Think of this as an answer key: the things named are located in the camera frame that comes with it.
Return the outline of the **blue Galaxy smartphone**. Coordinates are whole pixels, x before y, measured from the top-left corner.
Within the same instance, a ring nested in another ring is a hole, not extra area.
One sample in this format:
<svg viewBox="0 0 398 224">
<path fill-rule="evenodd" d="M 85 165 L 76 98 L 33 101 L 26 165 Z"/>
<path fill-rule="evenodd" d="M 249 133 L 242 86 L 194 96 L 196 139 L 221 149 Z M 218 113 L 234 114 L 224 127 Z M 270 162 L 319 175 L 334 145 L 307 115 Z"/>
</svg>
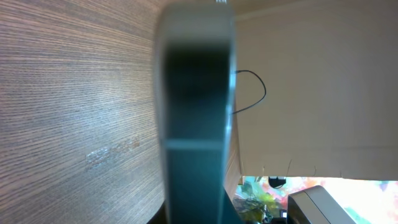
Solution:
<svg viewBox="0 0 398 224">
<path fill-rule="evenodd" d="M 236 77 L 233 11 L 175 2 L 157 23 L 154 96 L 169 223 L 221 223 Z"/>
</svg>

